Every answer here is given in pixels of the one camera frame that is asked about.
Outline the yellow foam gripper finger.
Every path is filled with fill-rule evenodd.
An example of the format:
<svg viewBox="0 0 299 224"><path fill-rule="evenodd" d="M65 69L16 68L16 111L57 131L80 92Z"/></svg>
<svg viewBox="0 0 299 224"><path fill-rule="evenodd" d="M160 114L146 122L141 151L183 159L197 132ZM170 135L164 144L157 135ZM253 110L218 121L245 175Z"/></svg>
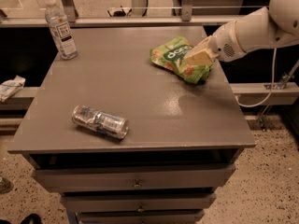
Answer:
<svg viewBox="0 0 299 224"><path fill-rule="evenodd" d="M193 48L186 53L184 60L193 66L212 65L218 54L211 49L198 49Z"/></svg>
<svg viewBox="0 0 299 224"><path fill-rule="evenodd" d="M206 37L204 40L199 42L194 48L195 49L209 49L210 48L210 41L211 41L212 36Z"/></svg>

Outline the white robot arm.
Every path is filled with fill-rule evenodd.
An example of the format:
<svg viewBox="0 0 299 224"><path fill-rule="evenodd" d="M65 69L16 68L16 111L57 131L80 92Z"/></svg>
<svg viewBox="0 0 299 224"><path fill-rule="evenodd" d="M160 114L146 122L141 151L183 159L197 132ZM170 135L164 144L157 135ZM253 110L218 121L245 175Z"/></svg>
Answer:
<svg viewBox="0 0 299 224"><path fill-rule="evenodd" d="M223 24L213 35L188 51L189 65L210 65L215 59L231 62L257 49L299 44L299 0L270 0L238 20Z"/></svg>

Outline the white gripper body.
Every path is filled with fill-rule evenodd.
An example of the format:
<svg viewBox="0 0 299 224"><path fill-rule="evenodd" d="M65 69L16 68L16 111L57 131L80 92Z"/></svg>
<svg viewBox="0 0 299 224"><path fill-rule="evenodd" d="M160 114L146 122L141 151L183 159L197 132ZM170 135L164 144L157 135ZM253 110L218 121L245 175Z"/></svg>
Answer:
<svg viewBox="0 0 299 224"><path fill-rule="evenodd" d="M209 46L220 61L231 62L247 54L240 43L240 32L243 28L242 21L229 21L213 33Z"/></svg>

